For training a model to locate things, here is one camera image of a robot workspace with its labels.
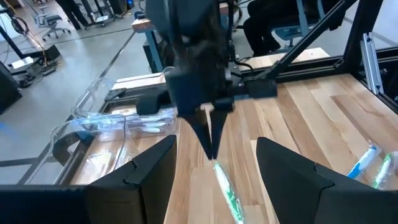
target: office chair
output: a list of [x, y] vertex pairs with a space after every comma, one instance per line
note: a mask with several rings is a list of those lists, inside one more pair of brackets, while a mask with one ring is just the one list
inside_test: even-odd
[[55, 34], [55, 38], [58, 38], [57, 31], [62, 31], [65, 33], [67, 31], [70, 34], [70, 30], [66, 28], [59, 28], [57, 27], [57, 21], [61, 21], [62, 18], [60, 15], [48, 15], [47, 13], [44, 12], [44, 9], [48, 8], [48, 6], [42, 6], [39, 7], [39, 9], [42, 11], [41, 14], [39, 14], [30, 3], [25, 1], [25, 4], [28, 5], [29, 9], [32, 11], [32, 17], [35, 23], [37, 24], [38, 28], [49, 28], [49, 30], [42, 36], [43, 41], [46, 41], [44, 38], [45, 36], [50, 37], [51, 33]]
[[303, 0], [296, 0], [296, 3], [298, 20], [297, 16], [287, 16], [281, 20], [274, 21], [274, 24], [271, 25], [272, 31], [275, 31], [279, 38], [289, 41], [289, 45], [285, 45], [283, 49], [276, 50], [273, 54], [288, 52], [294, 46], [293, 40], [295, 38], [306, 36], [309, 30], [325, 16], [322, 0], [317, 0], [318, 11], [305, 7]]

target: concrete floor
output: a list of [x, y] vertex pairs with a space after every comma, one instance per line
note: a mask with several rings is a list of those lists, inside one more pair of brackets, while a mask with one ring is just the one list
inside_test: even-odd
[[[50, 12], [66, 18], [54, 1], [48, 3]], [[398, 22], [398, 3], [384, 0], [381, 14], [374, 28], [378, 49], [398, 45], [398, 32], [394, 25]], [[332, 32], [325, 32], [310, 46], [321, 47], [331, 56], [341, 55], [345, 49], [356, 5], [347, 13], [343, 25]], [[49, 143], [51, 130], [62, 124], [70, 115], [70, 109], [87, 86], [101, 74], [116, 80], [149, 73], [142, 45], [144, 34], [135, 34], [131, 28], [134, 18], [127, 16], [107, 24], [105, 28], [90, 27], [89, 30], [73, 30], [66, 21], [59, 26], [72, 30], [72, 34], [60, 35], [59, 39], [41, 40], [43, 29], [35, 28], [30, 14], [19, 9], [18, 15], [26, 18], [32, 32], [42, 45], [55, 44], [62, 55], [62, 66], [42, 81], [23, 89], [23, 97], [0, 115], [0, 184], [21, 184], [24, 174], [31, 168], [35, 158]], [[251, 56], [252, 52], [241, 30], [233, 34], [236, 51], [241, 57]], [[16, 37], [19, 48], [32, 48], [24, 37]], [[0, 60], [7, 55], [7, 44], [0, 42]], [[17, 60], [15, 52], [9, 50], [5, 64]], [[54, 176], [60, 167], [50, 167]]]

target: desk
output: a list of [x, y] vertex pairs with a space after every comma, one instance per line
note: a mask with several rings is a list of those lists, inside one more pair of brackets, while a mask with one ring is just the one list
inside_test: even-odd
[[[221, 24], [226, 24], [228, 20], [228, 4], [221, 3], [220, 4], [220, 14], [221, 14]], [[155, 26], [152, 25], [150, 19], [136, 19], [132, 24], [131, 27], [137, 33], [145, 33], [145, 36], [148, 40], [150, 53], [155, 62], [155, 66], [158, 72], [163, 70], [163, 65], [159, 57], [159, 53], [157, 51], [157, 42], [155, 38], [154, 31], [156, 30]]]
[[[322, 49], [306, 52], [326, 55]], [[306, 59], [305, 54], [297, 58]], [[272, 56], [262, 60], [261, 66], [270, 66], [267, 62], [275, 61]], [[363, 176], [366, 184], [376, 175], [376, 167], [385, 153], [397, 150], [398, 146], [398, 115], [351, 75], [279, 84], [278, 94], [278, 98], [237, 101], [221, 138], [219, 162], [236, 188], [247, 223], [277, 223], [259, 176], [258, 137], [270, 138], [342, 174], [349, 172], [371, 140], [384, 151], [376, 158], [374, 168]], [[177, 170], [165, 223], [233, 223], [195, 133], [184, 120], [179, 123]], [[162, 138], [142, 138], [135, 143], [144, 151]], [[101, 145], [95, 144], [87, 154], [100, 150]], [[84, 169], [75, 176], [75, 180], [89, 178], [90, 173]], [[398, 189], [398, 178], [392, 179], [389, 188]]]

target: plastic packaging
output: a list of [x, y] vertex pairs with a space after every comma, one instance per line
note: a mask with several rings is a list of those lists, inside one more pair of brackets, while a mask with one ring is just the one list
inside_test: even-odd
[[398, 152], [386, 154], [379, 172], [372, 182], [372, 187], [383, 190], [388, 183], [388, 178], [395, 173], [398, 168]]
[[[151, 85], [151, 83], [152, 85], [159, 83], [159, 79], [164, 78], [162, 75], [163, 73], [159, 73], [146, 75], [146, 78], [126, 78], [117, 83], [106, 78], [100, 78], [94, 81], [86, 89], [85, 93], [79, 97], [71, 110], [71, 114], [75, 118], [92, 118], [105, 115], [98, 113], [98, 111], [101, 109], [108, 92], [115, 86], [122, 88], [126, 86], [126, 83], [129, 83], [129, 88], [132, 88], [130, 84], [134, 83], [137, 87], [142, 88], [143, 86]], [[139, 116], [136, 113], [135, 106], [128, 105], [113, 108], [109, 113], [126, 116], [127, 125], [132, 129], [132, 133], [135, 134], [134, 138], [171, 134], [177, 128], [177, 116], [175, 110], [172, 108], [161, 109], [157, 114], [150, 116]]]
[[216, 161], [213, 162], [213, 170], [216, 173], [218, 184], [221, 187], [221, 191], [224, 195], [229, 209], [231, 210], [231, 214], [235, 220], [235, 223], [243, 224], [244, 215], [242, 205], [239, 201], [238, 196], [236, 195], [236, 191], [231, 183], [231, 180], [229, 179], [223, 168], [220, 166], [220, 164]]
[[363, 154], [355, 166], [351, 169], [347, 177], [359, 180], [363, 171], [369, 167], [374, 158], [379, 155], [381, 150], [375, 144], [370, 144], [368, 150]]
[[125, 116], [74, 119], [52, 131], [50, 150], [27, 184], [90, 184], [137, 155]]

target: person's leg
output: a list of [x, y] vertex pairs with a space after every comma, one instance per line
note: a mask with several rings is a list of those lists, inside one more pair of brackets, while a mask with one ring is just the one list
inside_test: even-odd
[[56, 0], [56, 2], [58, 3], [58, 5], [60, 5], [60, 7], [64, 11], [64, 13], [67, 15], [69, 21], [75, 27], [75, 29], [80, 29], [80, 25], [77, 22], [77, 20], [75, 19], [75, 16], [72, 14], [72, 11], [66, 1], [67, 0]]
[[269, 0], [254, 0], [248, 4], [248, 14], [250, 17], [254, 16], [263, 7], [267, 6]]
[[81, 13], [79, 6], [76, 4], [76, 2], [70, 1], [69, 6], [70, 6], [71, 11], [74, 13], [76, 18], [79, 20], [79, 22], [85, 27], [88, 26], [88, 22], [87, 22], [86, 18], [83, 16], [83, 14]]
[[253, 51], [253, 56], [261, 56], [268, 53], [268, 50], [264, 47], [264, 43], [262, 41], [262, 33], [258, 28], [258, 21], [255, 17], [250, 17], [246, 19], [243, 23], [243, 31], [246, 36], [250, 48]]
[[268, 4], [267, 7], [264, 7], [255, 15], [259, 26], [261, 26], [261, 36], [264, 41], [264, 48], [267, 52], [273, 52], [280, 48], [280, 44], [271, 34], [270, 22], [276, 21], [281, 17], [298, 14], [299, 12], [295, 2], [280, 0], [278, 2]]

